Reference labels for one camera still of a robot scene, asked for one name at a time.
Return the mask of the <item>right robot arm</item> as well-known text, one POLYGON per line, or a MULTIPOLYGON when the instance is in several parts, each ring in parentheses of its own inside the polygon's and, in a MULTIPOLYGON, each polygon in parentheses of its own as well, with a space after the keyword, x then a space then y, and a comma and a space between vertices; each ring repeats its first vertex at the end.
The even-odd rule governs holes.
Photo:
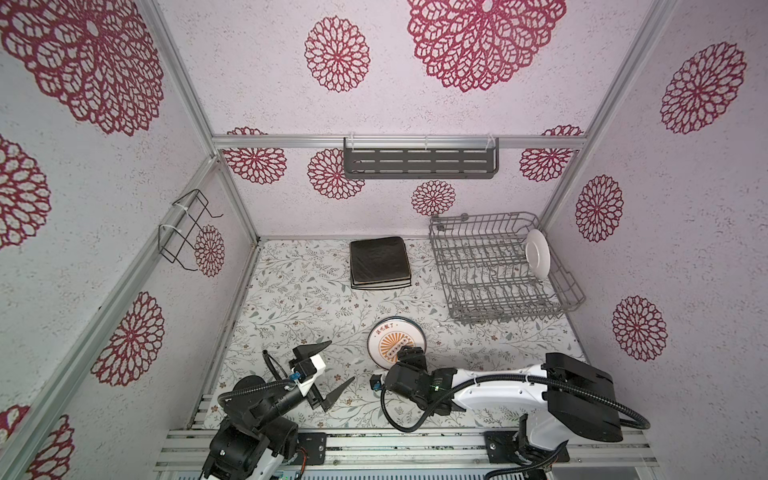
POLYGON ((523 410, 512 454, 512 461, 519 465, 545 458, 566 440, 623 440, 620 416, 613 408, 560 387, 531 381, 534 377, 557 380, 613 401, 610 374, 563 353, 548 353, 542 364, 514 373, 522 378, 481 382, 484 372, 457 368, 428 372, 423 349, 406 346, 387 372, 371 376, 370 387, 398 395, 421 411, 436 404, 434 413, 438 416, 496 407, 523 410))

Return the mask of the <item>black square plate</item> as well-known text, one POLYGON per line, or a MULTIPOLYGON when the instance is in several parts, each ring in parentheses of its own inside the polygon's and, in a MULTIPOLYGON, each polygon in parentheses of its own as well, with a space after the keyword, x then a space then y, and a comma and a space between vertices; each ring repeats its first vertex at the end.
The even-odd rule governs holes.
POLYGON ((407 283, 412 284, 412 281, 410 279, 381 281, 381 282, 358 282, 358 281, 355 281, 354 279, 350 281, 350 285, 402 285, 407 283))
POLYGON ((403 283, 411 280, 405 241, 399 236, 356 240, 349 244, 354 285, 403 283))

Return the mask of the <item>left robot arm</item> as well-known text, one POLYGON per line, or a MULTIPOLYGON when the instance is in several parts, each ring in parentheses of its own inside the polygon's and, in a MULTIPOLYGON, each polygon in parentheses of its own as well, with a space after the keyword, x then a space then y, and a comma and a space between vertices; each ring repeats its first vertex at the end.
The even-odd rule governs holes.
POLYGON ((321 353, 331 344, 326 340, 295 347, 289 370, 263 350, 262 358, 274 379, 268 382, 249 375, 217 397, 224 418, 210 442, 203 479, 271 479, 278 467, 297 454, 304 466, 308 464, 298 424, 287 414, 303 403, 327 412, 353 382, 348 379, 326 395, 317 387, 326 370, 321 353))

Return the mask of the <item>white round plate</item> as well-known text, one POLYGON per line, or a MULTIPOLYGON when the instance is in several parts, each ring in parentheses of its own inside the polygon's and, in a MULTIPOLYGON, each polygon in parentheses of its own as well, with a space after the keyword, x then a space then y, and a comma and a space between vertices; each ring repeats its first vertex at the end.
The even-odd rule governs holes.
POLYGON ((397 361, 397 353, 403 346, 418 346, 427 350, 423 329, 413 320, 402 316, 390 316, 376 323, 366 340, 367 352, 374 364, 390 369, 397 361))
POLYGON ((524 251, 532 274, 538 280, 547 279, 551 268, 551 253, 548 241, 540 230, 532 229, 528 232, 524 251))

